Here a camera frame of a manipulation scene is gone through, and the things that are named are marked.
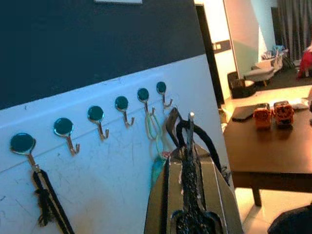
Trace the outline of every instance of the curtain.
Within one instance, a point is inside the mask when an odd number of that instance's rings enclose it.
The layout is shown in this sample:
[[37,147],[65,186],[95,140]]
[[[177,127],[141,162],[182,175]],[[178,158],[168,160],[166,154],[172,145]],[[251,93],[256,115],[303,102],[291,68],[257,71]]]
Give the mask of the curtain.
[[312,0],[277,0],[283,44],[290,59],[301,59],[312,40]]

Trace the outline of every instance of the light switch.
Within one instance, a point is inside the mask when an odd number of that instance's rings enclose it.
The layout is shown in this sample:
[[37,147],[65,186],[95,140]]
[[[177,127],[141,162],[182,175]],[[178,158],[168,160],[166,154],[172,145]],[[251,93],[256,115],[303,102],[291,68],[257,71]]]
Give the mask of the light switch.
[[142,0],[94,0],[94,2],[135,3],[142,4]]

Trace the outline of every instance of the wooden table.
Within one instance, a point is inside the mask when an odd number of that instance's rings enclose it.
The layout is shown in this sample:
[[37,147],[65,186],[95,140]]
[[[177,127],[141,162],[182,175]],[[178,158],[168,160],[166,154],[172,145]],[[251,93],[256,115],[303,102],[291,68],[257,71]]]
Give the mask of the wooden table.
[[312,127],[309,110],[296,111],[290,129],[257,131],[254,119],[229,122],[224,132],[234,186],[312,193]]

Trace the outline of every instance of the black chair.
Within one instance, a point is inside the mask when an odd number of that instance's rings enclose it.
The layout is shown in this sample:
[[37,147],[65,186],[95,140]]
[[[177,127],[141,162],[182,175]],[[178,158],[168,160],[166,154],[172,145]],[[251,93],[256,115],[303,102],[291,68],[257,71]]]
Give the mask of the black chair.
[[229,88],[232,98],[247,98],[255,94],[255,84],[251,80],[239,79],[237,72],[228,73]]

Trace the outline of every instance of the orange figurine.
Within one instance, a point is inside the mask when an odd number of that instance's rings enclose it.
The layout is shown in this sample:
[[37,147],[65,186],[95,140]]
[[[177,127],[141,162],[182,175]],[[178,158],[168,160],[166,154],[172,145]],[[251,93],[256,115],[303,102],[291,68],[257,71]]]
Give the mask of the orange figurine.
[[262,103],[257,105],[253,112],[255,125],[257,129],[269,129],[271,128],[272,111],[268,103]]
[[292,125],[293,114],[293,108],[288,101],[274,103],[274,117],[277,125]]

